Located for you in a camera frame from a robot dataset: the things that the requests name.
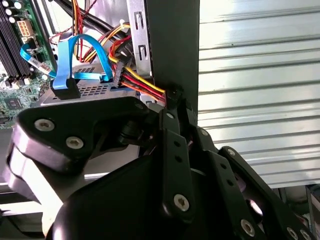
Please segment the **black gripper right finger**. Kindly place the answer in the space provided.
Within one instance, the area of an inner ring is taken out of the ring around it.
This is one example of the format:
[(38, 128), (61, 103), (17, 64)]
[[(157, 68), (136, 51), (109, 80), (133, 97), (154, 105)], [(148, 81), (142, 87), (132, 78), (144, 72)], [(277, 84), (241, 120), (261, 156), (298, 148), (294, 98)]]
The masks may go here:
[(197, 126), (190, 103), (178, 107), (191, 167), (204, 173), (210, 222), (221, 240), (313, 240), (297, 215), (273, 192), (234, 148), (217, 149), (209, 133)]

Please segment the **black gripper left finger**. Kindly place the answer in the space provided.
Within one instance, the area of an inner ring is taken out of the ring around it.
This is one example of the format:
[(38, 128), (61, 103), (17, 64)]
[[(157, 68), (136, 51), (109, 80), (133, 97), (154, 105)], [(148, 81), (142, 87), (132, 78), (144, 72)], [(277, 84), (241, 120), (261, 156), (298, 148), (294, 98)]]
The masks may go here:
[(18, 177), (13, 188), (33, 196), (44, 218), (54, 223), (66, 200), (88, 185), (84, 169), (90, 160), (136, 145), (146, 149), (138, 159), (150, 157), (162, 164), (165, 214), (191, 223), (195, 197), (188, 141), (179, 119), (181, 101), (168, 97), (160, 111), (131, 96), (22, 111), (7, 155), (10, 172)]

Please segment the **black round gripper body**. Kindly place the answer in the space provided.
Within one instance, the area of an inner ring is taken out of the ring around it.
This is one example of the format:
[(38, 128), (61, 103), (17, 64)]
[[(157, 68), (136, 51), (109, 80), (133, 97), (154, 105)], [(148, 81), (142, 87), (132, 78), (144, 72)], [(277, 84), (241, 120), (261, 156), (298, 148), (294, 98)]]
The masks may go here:
[(162, 164), (144, 156), (73, 193), (48, 233), (49, 240), (238, 240), (209, 161), (190, 160), (195, 216), (184, 223), (162, 206)]

